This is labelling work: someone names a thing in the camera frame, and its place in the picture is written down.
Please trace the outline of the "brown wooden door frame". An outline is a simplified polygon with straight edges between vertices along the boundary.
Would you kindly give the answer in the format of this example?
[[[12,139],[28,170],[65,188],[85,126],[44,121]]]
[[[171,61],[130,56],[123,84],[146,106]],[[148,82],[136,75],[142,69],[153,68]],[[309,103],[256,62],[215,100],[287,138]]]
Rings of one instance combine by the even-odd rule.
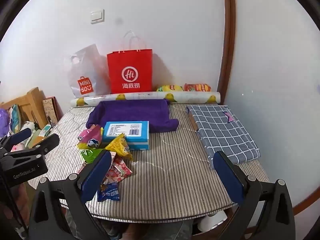
[[[220,76],[217,85],[217,91],[220,93],[221,104],[224,104],[231,76],[236,35],[236,0],[224,0],[224,4],[225,29]]]

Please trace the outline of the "wooden rack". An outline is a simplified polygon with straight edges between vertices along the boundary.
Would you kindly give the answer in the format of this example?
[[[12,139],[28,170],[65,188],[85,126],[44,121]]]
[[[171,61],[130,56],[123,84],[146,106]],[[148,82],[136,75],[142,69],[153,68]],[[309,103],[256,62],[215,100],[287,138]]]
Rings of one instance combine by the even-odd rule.
[[[43,129],[48,120],[43,107],[44,94],[43,91],[35,87],[29,90],[25,95],[10,100],[8,102],[1,102],[1,108],[9,110],[13,105],[17,105],[20,111],[22,122],[30,121]]]

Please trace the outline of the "white wall switch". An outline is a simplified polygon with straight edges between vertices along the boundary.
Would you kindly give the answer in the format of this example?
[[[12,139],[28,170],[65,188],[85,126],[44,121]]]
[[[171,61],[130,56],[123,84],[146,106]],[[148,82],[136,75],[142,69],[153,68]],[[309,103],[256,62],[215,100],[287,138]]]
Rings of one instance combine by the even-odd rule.
[[[96,24],[96,23],[104,22],[104,18],[105,18],[104,9],[93,11],[90,14],[90,20],[91,20],[90,23]]]

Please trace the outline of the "brown patterned book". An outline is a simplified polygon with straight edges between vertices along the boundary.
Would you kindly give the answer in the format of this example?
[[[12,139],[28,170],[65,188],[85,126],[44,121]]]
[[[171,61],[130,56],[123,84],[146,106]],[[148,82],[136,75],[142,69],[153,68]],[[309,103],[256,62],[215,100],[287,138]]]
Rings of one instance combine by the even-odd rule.
[[[44,100],[42,100],[42,104],[48,122],[52,127],[56,126],[63,116],[61,108],[57,103],[56,97],[52,96],[45,98]]]

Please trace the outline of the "small blue candy pack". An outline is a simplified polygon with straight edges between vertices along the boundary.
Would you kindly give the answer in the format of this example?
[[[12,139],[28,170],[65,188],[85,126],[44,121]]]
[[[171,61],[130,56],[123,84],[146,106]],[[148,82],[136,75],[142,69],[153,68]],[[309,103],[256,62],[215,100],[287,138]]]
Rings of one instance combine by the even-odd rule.
[[[120,200],[120,194],[118,191],[118,183],[112,182],[109,184],[101,184],[100,189],[97,191],[98,202],[103,202],[105,200]]]

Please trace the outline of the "yellow chips bag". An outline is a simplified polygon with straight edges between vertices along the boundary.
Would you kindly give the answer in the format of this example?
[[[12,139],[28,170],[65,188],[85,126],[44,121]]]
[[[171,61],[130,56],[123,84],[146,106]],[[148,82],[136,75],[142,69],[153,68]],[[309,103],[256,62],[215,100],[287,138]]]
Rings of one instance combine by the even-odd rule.
[[[158,87],[157,92],[170,92],[170,91],[183,91],[183,88],[179,85],[163,85]]]

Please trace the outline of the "striped quilted table cover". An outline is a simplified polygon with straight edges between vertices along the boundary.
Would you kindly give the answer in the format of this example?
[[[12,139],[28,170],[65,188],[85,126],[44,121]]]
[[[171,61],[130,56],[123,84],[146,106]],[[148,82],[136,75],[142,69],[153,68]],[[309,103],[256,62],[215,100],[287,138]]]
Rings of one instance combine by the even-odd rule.
[[[233,205],[193,128],[186,104],[170,105],[179,120],[174,132],[152,133],[149,150],[133,152],[131,176],[118,185],[120,200],[87,202],[94,217],[117,222],[172,222],[205,216]],[[238,164],[246,174],[268,181],[258,159]]]

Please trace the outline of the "lychee jelly pack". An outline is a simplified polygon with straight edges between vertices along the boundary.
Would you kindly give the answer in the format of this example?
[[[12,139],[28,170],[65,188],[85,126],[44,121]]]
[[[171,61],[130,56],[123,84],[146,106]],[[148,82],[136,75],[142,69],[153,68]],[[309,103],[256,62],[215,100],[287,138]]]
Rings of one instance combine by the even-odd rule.
[[[105,185],[114,182],[119,183],[132,174],[132,171],[127,167],[123,159],[116,154],[116,152],[110,153],[112,156],[112,164],[103,180],[103,184]]]

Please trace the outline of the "yellow triangular snack bag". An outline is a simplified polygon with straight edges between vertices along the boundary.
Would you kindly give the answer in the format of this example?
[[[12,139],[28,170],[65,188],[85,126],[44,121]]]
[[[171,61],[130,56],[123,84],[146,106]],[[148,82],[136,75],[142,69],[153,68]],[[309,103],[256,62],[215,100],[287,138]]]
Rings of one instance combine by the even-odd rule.
[[[121,158],[133,160],[130,148],[125,140],[125,134],[121,133],[114,138],[106,147],[105,150],[116,152]]]

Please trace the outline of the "green snack bag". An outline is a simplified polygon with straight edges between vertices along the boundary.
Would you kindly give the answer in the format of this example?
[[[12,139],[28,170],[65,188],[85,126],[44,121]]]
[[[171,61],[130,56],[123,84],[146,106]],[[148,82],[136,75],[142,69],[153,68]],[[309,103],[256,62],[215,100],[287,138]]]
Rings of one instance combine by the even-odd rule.
[[[95,158],[105,150],[102,148],[93,148],[93,149],[87,149],[87,150],[81,150],[80,154],[84,158],[86,164],[93,163]]]

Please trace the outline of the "pink yellow snack bag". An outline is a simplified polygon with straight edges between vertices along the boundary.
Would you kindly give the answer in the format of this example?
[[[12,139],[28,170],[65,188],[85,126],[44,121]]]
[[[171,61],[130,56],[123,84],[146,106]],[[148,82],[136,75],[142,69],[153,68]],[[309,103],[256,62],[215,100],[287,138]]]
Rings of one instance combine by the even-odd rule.
[[[78,135],[78,149],[98,148],[103,140],[103,131],[104,129],[99,125],[93,125],[91,128],[83,130]]]

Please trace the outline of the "white Miniso plastic bag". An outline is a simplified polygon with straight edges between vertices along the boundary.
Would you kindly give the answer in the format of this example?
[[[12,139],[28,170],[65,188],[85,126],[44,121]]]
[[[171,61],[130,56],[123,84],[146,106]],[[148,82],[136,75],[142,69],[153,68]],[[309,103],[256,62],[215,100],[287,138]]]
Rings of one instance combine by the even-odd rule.
[[[107,69],[95,44],[65,57],[64,67],[76,98],[111,92]]]

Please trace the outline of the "blue tissue box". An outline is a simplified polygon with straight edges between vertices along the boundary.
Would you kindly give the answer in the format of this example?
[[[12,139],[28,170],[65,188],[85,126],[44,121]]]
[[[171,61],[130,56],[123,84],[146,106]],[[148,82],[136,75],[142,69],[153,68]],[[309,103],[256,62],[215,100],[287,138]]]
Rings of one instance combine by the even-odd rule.
[[[149,150],[148,121],[110,121],[103,132],[103,143],[109,143],[124,134],[130,150]]]

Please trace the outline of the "red Haidilao paper bag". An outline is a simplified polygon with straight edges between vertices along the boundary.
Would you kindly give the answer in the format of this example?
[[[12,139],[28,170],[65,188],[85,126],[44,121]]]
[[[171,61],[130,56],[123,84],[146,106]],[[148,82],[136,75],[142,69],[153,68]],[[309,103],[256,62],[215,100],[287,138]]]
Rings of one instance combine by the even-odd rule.
[[[131,35],[129,45],[132,40],[138,41],[137,48],[121,48],[107,54],[107,66],[110,77],[111,93],[135,93],[152,91],[152,49],[148,49],[145,43],[133,31],[128,31]]]

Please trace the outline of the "purple towel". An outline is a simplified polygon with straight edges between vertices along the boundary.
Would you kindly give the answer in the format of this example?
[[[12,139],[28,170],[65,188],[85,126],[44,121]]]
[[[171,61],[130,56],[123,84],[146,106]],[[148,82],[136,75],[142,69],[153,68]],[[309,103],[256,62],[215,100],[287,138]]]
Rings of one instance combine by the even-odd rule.
[[[111,121],[148,121],[150,133],[173,132],[179,120],[170,118],[169,105],[165,99],[102,101],[90,113],[86,127],[104,127]]]

